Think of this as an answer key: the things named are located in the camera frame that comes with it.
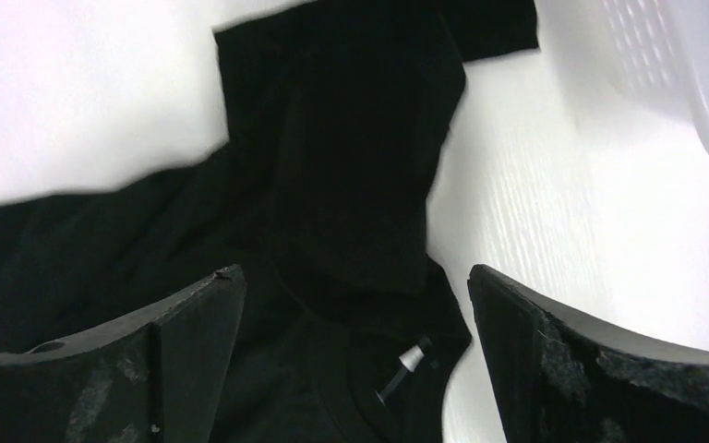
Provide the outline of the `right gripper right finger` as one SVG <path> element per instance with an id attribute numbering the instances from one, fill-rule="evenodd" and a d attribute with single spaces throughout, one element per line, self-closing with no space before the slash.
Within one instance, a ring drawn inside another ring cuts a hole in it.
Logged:
<path id="1" fill-rule="evenodd" d="M 548 298 L 485 265 L 468 291 L 510 442 L 709 442 L 709 352 Z"/>

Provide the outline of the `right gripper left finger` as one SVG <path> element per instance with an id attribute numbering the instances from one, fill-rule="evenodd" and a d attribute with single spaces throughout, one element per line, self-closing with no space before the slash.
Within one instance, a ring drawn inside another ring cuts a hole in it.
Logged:
<path id="1" fill-rule="evenodd" d="M 0 442 L 205 442 L 246 295 L 236 265 L 26 353 L 0 353 Z"/>

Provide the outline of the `black t-shirt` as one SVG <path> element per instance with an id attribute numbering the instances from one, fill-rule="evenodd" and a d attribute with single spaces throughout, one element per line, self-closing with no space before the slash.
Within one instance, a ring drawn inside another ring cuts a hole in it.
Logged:
<path id="1" fill-rule="evenodd" d="M 219 269 L 246 280 L 205 442 L 440 442 L 471 335 L 427 254 L 465 63 L 534 49 L 531 1 L 312 1 L 215 36 L 232 135 L 112 193 L 0 208 L 0 353 Z"/>

